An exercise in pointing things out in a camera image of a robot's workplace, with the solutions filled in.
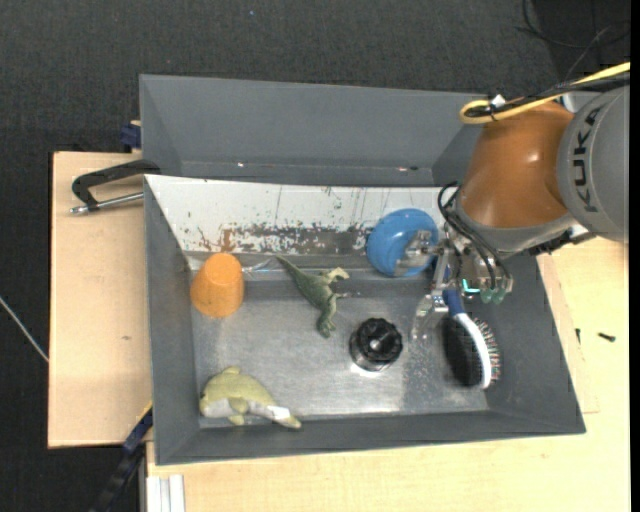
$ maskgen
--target rust stain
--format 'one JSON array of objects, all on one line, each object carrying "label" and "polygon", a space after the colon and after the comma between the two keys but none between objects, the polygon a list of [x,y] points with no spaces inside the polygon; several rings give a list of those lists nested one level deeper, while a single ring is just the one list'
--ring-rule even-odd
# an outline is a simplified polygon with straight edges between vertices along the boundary
[{"label": "rust stain", "polygon": [[221,229],[215,245],[223,251],[364,256],[370,232],[362,224],[339,229],[315,223],[274,226],[263,222]]},{"label": "rust stain", "polygon": [[204,232],[202,231],[200,226],[198,226],[197,229],[200,232],[200,241],[198,242],[198,245],[200,247],[204,247],[207,251],[211,251],[213,249],[213,244],[209,239],[207,239],[207,237],[204,236]]}]

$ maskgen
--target orange cup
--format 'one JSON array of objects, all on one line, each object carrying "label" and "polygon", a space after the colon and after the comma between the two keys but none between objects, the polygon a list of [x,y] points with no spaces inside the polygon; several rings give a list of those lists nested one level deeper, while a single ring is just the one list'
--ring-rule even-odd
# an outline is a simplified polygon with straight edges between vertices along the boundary
[{"label": "orange cup", "polygon": [[244,298],[242,265],[231,254],[210,256],[193,279],[190,295],[202,314],[215,318],[230,315]]}]

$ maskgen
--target dark gray carpet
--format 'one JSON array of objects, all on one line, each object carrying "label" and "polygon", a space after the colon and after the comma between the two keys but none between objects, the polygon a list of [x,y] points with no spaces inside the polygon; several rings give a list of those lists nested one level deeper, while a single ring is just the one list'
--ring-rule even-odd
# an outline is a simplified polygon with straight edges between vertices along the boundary
[{"label": "dark gray carpet", "polygon": [[[507,0],[2,2],[0,295],[46,347],[49,154],[122,151],[140,73],[514,97],[630,57],[630,0],[527,12],[542,34]],[[0,365],[0,510],[87,510],[118,449],[46,449],[48,369],[3,310]]]}]

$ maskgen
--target toy dinosaur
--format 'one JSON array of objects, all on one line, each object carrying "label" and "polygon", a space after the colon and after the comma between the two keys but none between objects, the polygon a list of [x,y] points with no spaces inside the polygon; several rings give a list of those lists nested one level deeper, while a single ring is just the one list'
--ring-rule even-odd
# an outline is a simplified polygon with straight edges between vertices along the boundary
[{"label": "toy dinosaur", "polygon": [[316,322],[318,332],[325,338],[331,336],[331,331],[336,328],[332,321],[337,310],[336,300],[344,297],[345,294],[335,293],[329,285],[337,279],[349,279],[349,274],[340,267],[321,272],[318,275],[308,274],[282,256],[276,256],[276,258],[293,277],[302,295],[322,312]]},{"label": "toy dinosaur", "polygon": [[214,375],[200,395],[200,413],[207,418],[227,418],[244,425],[245,414],[255,414],[289,428],[300,428],[300,421],[289,409],[276,404],[269,392],[250,375],[229,366]]}]

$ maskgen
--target wooden table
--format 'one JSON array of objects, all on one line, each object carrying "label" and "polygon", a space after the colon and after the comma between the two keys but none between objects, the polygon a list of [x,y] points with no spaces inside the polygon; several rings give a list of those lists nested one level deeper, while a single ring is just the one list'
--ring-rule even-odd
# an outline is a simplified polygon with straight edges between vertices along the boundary
[{"label": "wooden table", "polygon": [[[151,398],[141,202],[68,213],[75,176],[136,158],[54,156],[51,448],[121,443]],[[628,246],[598,238],[540,266],[586,434],[180,466],[156,466],[150,440],[147,474],[184,475],[188,512],[629,510]]]}]

